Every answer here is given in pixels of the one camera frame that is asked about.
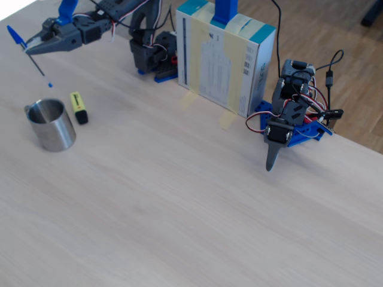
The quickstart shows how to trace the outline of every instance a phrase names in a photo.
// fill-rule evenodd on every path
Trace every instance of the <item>wooden floor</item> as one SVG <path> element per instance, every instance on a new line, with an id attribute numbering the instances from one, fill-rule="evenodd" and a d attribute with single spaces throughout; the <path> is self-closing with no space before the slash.
<path id="1" fill-rule="evenodd" d="M 175 0 L 173 11 L 183 2 Z M 344 49 L 343 60 L 333 67 L 332 108 L 345 111 L 335 132 L 383 153 L 383 15 L 370 29 L 360 25 L 374 0 L 277 2 L 282 9 L 282 63 L 289 58 L 319 67 L 329 63 L 338 49 Z M 238 11 L 270 25 L 278 24 L 278 10 L 270 0 L 240 0 Z M 277 73 L 274 54 L 265 99 L 271 99 Z M 317 74 L 322 91 L 326 91 L 324 74 L 325 69 Z"/>

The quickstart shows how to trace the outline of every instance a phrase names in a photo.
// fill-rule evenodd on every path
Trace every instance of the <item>stainless steel cup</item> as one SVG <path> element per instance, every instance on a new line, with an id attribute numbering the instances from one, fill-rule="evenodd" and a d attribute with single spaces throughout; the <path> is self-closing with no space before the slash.
<path id="1" fill-rule="evenodd" d="M 73 145 L 76 132 L 63 102 L 57 99 L 38 100 L 24 110 L 42 147 L 47 151 L 63 151 Z"/>

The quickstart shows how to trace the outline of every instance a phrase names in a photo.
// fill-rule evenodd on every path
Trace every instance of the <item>light wood tabletop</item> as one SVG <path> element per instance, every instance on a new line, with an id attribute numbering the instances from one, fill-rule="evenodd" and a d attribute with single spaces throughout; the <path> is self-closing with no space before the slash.
<path id="1" fill-rule="evenodd" d="M 28 38 L 57 6 L 0 22 L 0 286 L 383 285 L 383 155 L 338 135 L 281 151 L 177 81 L 138 75 L 127 40 L 36 56 Z M 69 94 L 89 123 L 79 126 Z M 56 97 L 77 132 L 44 151 L 23 107 Z"/>

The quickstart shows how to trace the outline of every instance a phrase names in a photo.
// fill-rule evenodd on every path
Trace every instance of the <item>yellow highlighter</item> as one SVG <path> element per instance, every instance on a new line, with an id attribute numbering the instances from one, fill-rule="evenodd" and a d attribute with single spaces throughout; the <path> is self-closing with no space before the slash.
<path id="1" fill-rule="evenodd" d="M 88 122 L 88 113 L 86 112 L 83 98 L 79 92 L 75 91 L 71 93 L 71 102 L 78 123 L 86 124 Z"/>

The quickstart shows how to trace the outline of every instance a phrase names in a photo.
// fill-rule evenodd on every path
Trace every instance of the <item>black cable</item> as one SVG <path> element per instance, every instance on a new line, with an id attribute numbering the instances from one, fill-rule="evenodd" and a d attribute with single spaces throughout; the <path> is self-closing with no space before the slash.
<path id="1" fill-rule="evenodd" d="M 173 16 L 172 16 L 172 5 L 170 5 L 169 9 L 170 9 L 170 22 L 172 23 L 172 28 L 173 28 L 173 31 L 175 32 L 175 26 L 174 26 Z"/>
<path id="2" fill-rule="evenodd" d="M 275 2 L 275 0 L 271 0 L 274 5 L 278 8 L 279 18 L 278 18 L 278 31 L 276 33 L 276 57 L 278 59 L 278 77 L 281 77 L 281 60 L 279 59 L 279 31 L 281 30 L 281 19 L 282 19 L 282 11 L 279 5 Z"/>
<path id="3" fill-rule="evenodd" d="M 329 106 L 329 110 L 331 108 L 331 88 L 327 87 L 327 106 Z"/>
<path id="4" fill-rule="evenodd" d="M 145 29 L 141 29 L 141 28 L 139 28 L 139 29 L 135 29 L 134 27 L 129 26 L 129 25 L 126 25 L 126 24 L 122 23 L 120 20 L 117 20 L 117 19 L 113 18 L 112 15 L 109 14 L 108 12 L 106 12 L 106 11 L 104 10 L 104 8 L 102 8 L 102 7 L 101 7 L 95 0 L 89 0 L 89 1 L 92 2 L 93 4 L 95 4 L 97 8 L 99 8 L 101 11 L 103 11 L 103 12 L 104 12 L 104 13 L 105 13 L 111 20 L 113 20 L 113 21 L 116 22 L 117 24 L 119 24 L 119 25 L 121 25 L 121 26 L 124 26 L 124 27 L 127 27 L 127 28 L 129 28 L 129 29 L 140 30 L 140 31 L 156 31 L 156 30 L 162 28 L 162 27 L 165 25 L 165 23 L 166 23 L 166 21 L 167 21 L 167 19 L 168 19 L 168 17 L 169 17 L 169 14 L 171 13 L 171 6 L 170 6 L 170 7 L 169 7 L 169 11 L 168 11 L 168 13 L 166 14 L 166 17 L 165 17 L 164 21 L 163 21 L 162 24 L 161 24 L 160 26 L 158 26 L 158 27 L 151 28 L 151 29 L 150 29 L 150 28 L 145 28 Z"/>
<path id="5" fill-rule="evenodd" d="M 339 53 L 342 53 L 341 57 L 340 57 L 337 61 L 334 62 L 335 57 L 336 57 Z M 344 52 L 342 49 L 338 50 L 338 51 L 335 53 L 335 55 L 333 56 L 333 58 L 331 59 L 331 62 L 330 62 L 329 64 L 324 65 L 324 66 L 320 66 L 319 68 L 317 68 L 317 70 L 320 70 L 320 69 L 329 67 L 329 71 L 331 71 L 331 67 L 332 67 L 332 65 L 339 63 L 339 62 L 343 59 L 344 54 L 345 54 L 345 52 Z"/>

